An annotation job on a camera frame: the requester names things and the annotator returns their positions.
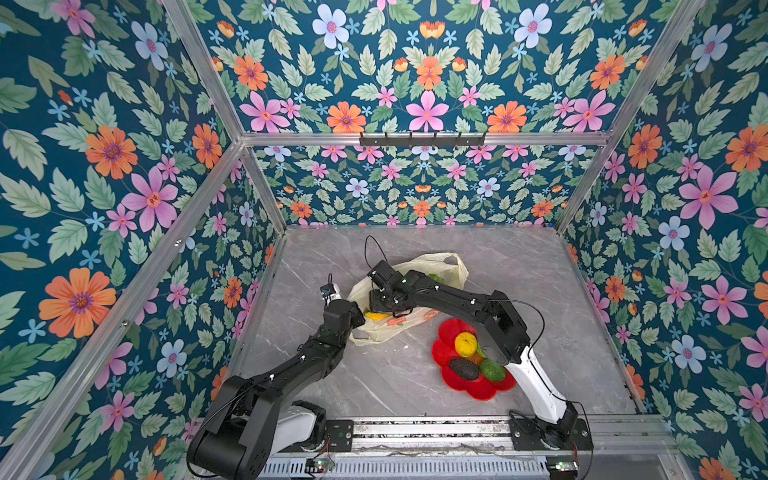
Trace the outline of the yellow fake lemon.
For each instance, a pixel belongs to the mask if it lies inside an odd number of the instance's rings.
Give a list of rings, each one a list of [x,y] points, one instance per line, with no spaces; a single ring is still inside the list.
[[[462,332],[454,339],[454,349],[462,358],[471,358],[477,353],[478,340],[474,334]]]

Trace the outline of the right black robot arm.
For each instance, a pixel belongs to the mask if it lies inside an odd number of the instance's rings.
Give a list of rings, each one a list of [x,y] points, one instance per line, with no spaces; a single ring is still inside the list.
[[[578,420],[575,405],[545,374],[534,355],[527,325],[504,293],[468,292],[416,270],[402,274],[384,260],[371,268],[368,277],[374,285],[369,308],[375,313],[401,314],[424,307],[472,326],[482,353],[505,367],[528,397],[534,422],[547,442],[569,439]]]

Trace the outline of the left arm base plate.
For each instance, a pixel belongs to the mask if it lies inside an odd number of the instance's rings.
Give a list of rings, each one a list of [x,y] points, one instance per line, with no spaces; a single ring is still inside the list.
[[[272,452],[277,453],[331,453],[352,451],[355,422],[349,419],[327,420],[322,426],[315,425],[310,436],[302,441],[285,445]]]

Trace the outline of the red flower-shaped plate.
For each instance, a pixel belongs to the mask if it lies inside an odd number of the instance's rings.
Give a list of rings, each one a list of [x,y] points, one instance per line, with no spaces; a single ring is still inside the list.
[[[459,319],[443,321],[438,328],[437,339],[432,344],[431,355],[435,364],[440,368],[440,374],[445,385],[451,390],[465,392],[477,401],[489,401],[495,398],[499,392],[507,392],[514,389],[517,386],[517,382],[505,367],[508,373],[506,379],[501,383],[491,383],[481,374],[474,382],[464,381],[459,379],[449,369],[448,364],[450,360],[460,357],[454,349],[454,339],[462,332],[474,334],[478,340],[477,353],[467,359],[478,367],[483,360],[489,359],[480,347],[477,332],[472,326]]]

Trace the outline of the light green fake custard apple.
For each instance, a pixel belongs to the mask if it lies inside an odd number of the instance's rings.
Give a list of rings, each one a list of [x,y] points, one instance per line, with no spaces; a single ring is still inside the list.
[[[507,377],[508,371],[496,362],[485,359],[479,364],[480,374],[491,383],[501,383]]]

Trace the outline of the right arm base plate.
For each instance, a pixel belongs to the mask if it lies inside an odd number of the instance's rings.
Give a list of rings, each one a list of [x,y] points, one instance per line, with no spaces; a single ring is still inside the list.
[[[509,411],[510,437],[516,450],[591,451],[594,443],[588,421],[573,404],[566,405],[564,417],[548,423],[538,417]]]

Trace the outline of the cream plastic bag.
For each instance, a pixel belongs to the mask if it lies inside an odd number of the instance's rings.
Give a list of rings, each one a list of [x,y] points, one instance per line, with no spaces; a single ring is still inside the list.
[[[416,270],[427,276],[437,274],[441,277],[443,284],[458,289],[464,288],[469,277],[463,261],[456,253],[451,252],[423,254],[410,261],[395,264],[393,267],[402,274],[408,270]],[[372,289],[372,281],[365,277],[352,287],[347,299],[356,302],[363,314],[371,312],[369,293]],[[364,325],[352,331],[350,340],[359,347],[379,345],[412,327],[430,321],[437,315],[437,310],[421,307],[415,308],[407,315],[390,315],[390,319],[379,322],[373,322],[364,317]]]

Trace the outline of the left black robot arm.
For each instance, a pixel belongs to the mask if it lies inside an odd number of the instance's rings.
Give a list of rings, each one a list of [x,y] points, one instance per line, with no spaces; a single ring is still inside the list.
[[[255,479],[277,438],[283,407],[341,363],[352,330],[364,324],[355,302],[328,300],[323,323],[296,355],[250,378],[229,377],[219,390],[187,450],[187,466],[199,478]]]

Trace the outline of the dark fake avocado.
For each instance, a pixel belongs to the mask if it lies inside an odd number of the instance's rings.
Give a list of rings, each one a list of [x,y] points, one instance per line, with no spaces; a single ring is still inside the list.
[[[463,357],[456,357],[450,360],[449,369],[461,380],[474,382],[480,377],[479,367]]]

